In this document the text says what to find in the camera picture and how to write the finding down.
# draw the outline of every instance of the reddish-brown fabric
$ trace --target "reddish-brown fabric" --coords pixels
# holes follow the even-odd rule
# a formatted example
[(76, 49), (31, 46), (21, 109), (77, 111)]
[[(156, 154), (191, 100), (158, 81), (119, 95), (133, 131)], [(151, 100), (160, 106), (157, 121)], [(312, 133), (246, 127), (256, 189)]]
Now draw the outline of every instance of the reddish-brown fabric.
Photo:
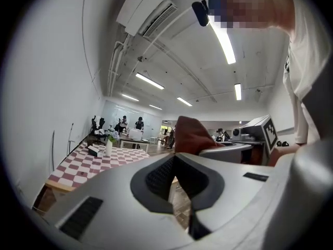
[(198, 155), (202, 150), (220, 148), (197, 119), (180, 116), (175, 130), (175, 152)]

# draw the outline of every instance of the air conditioner vent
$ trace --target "air conditioner vent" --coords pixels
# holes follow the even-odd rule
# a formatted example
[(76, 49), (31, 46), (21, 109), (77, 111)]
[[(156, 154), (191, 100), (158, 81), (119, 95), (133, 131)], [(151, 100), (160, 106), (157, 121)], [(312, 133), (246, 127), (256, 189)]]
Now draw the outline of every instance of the air conditioner vent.
[(155, 21), (148, 27), (148, 29), (144, 32), (143, 37), (150, 38), (153, 32), (166, 21), (168, 17), (170, 17), (175, 11), (177, 7), (171, 4)]

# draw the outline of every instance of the red and white checkered tablecloth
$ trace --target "red and white checkered tablecloth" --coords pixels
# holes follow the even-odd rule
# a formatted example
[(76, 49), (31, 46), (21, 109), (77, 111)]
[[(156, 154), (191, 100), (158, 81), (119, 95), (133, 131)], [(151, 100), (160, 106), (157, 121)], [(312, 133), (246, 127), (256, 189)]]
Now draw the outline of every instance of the red and white checkered tablecloth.
[[(104, 170), (130, 164), (149, 155), (141, 149), (112, 148), (111, 156), (95, 157), (88, 153), (87, 143), (83, 142), (48, 177), (49, 180), (69, 187), (79, 187), (88, 179)], [(105, 146), (94, 145), (104, 150)]]

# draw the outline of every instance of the fluorescent light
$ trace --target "fluorescent light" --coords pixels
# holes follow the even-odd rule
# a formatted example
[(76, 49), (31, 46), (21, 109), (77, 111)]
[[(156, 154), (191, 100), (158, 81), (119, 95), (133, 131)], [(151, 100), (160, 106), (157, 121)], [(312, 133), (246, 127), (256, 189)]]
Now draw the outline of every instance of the fluorescent light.
[(159, 109), (159, 110), (163, 110), (162, 108), (159, 108), (159, 107), (157, 107), (157, 106), (152, 106), (152, 105), (149, 105), (149, 106), (154, 107), (154, 108), (157, 108), (157, 109)]
[(184, 99), (178, 97), (177, 98), (179, 101), (182, 101), (184, 104), (188, 105), (188, 106), (192, 106), (189, 102), (186, 102)]
[(222, 46), (224, 55), (227, 59), (228, 64), (233, 64), (236, 62), (233, 46), (231, 45), (227, 29), (219, 27), (219, 22), (214, 21), (214, 16), (208, 16), (210, 20), (210, 25), (212, 26), (220, 44)]
[(157, 84), (155, 81), (152, 81), (152, 80), (148, 79), (147, 77), (141, 75), (140, 73), (137, 73), (136, 76), (137, 76), (138, 78), (144, 80), (145, 82), (148, 82), (148, 83), (150, 83), (151, 85), (154, 85), (154, 86), (157, 87), (158, 89), (161, 89), (161, 90), (164, 89), (163, 86)]
[(138, 100), (138, 99), (135, 99), (135, 98), (133, 98), (133, 97), (130, 97), (130, 96), (128, 96), (128, 95), (122, 94), (122, 96), (125, 96), (125, 97), (127, 97), (127, 98), (129, 98), (129, 99), (132, 99), (132, 100), (134, 100), (134, 101), (137, 101), (137, 102), (139, 102), (139, 100)]
[(236, 98), (237, 100), (241, 100), (241, 84), (235, 84)]

